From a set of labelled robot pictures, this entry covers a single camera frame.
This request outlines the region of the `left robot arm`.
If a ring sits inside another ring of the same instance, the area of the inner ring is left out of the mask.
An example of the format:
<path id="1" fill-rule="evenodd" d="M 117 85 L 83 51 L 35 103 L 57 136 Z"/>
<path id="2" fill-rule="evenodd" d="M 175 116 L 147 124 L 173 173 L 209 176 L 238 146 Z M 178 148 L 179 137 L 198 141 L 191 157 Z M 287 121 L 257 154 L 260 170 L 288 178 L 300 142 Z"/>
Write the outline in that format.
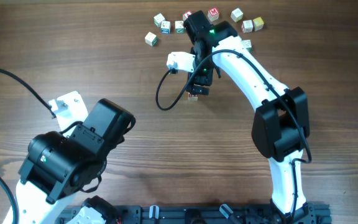
<path id="1" fill-rule="evenodd" d="M 83 121 L 33 138 L 4 222 L 55 223 L 78 192 L 101 180 L 108 154 L 134 125 L 132 113 L 103 98 Z"/>

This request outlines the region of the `plain wooden block blue edge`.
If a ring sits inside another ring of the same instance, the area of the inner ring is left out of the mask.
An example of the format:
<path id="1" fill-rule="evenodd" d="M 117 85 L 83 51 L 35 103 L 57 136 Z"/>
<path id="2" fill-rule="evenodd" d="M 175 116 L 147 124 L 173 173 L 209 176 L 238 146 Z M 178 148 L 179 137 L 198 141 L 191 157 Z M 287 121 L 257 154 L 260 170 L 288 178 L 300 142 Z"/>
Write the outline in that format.
<path id="1" fill-rule="evenodd" d="M 189 101 L 197 101 L 198 100 L 198 95 L 189 94 L 188 95 L 188 100 Z"/>

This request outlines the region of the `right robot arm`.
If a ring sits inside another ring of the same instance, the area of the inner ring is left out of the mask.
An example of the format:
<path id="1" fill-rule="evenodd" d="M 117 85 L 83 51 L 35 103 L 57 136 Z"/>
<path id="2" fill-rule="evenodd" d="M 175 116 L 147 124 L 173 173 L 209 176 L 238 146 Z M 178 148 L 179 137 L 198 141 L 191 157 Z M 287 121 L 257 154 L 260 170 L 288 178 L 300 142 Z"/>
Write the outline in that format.
<path id="1" fill-rule="evenodd" d="M 310 148 L 308 101 L 299 87 L 289 89 L 271 76 L 242 44 L 227 21 L 212 25 L 203 11 L 184 21 L 194 56 L 186 91 L 208 95 L 213 73 L 226 72 L 255 111 L 252 140 L 268 159 L 272 174 L 272 203 L 286 222 L 300 218 L 306 198 L 301 186 L 302 163 Z"/>

